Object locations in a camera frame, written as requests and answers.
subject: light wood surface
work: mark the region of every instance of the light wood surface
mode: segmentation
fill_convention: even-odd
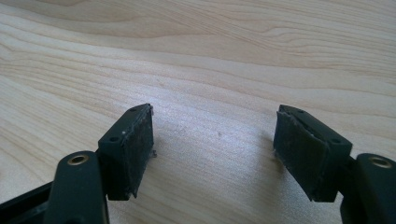
[[[158,158],[112,223],[340,223],[274,157],[280,104],[396,160],[395,1],[0,2],[0,203],[143,103]]]

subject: clamp jaw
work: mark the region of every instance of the clamp jaw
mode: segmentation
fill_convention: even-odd
[[[349,156],[352,143],[307,112],[277,111],[274,151],[311,201],[344,195],[344,223],[396,223],[396,162],[375,154]]]

